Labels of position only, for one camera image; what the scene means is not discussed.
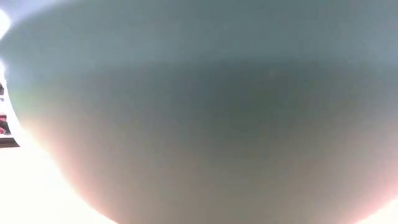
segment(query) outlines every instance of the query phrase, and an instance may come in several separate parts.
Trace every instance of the white surface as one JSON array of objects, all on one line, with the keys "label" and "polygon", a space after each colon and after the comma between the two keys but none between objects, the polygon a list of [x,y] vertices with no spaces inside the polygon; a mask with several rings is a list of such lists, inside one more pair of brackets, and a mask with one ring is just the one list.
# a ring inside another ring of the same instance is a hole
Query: white surface
[{"label": "white surface", "polygon": [[0,223],[111,224],[87,206],[42,152],[0,149]]},{"label": "white surface", "polygon": [[11,20],[9,16],[2,9],[0,9],[0,39],[10,29],[10,26]]},{"label": "white surface", "polygon": [[0,138],[13,138],[13,136],[11,134],[0,134]]},{"label": "white surface", "polygon": [[377,211],[357,224],[397,224],[398,223],[398,199],[388,203],[384,208]]},{"label": "white surface", "polygon": [[0,116],[6,115],[6,107],[4,106],[4,103],[0,101]]}]

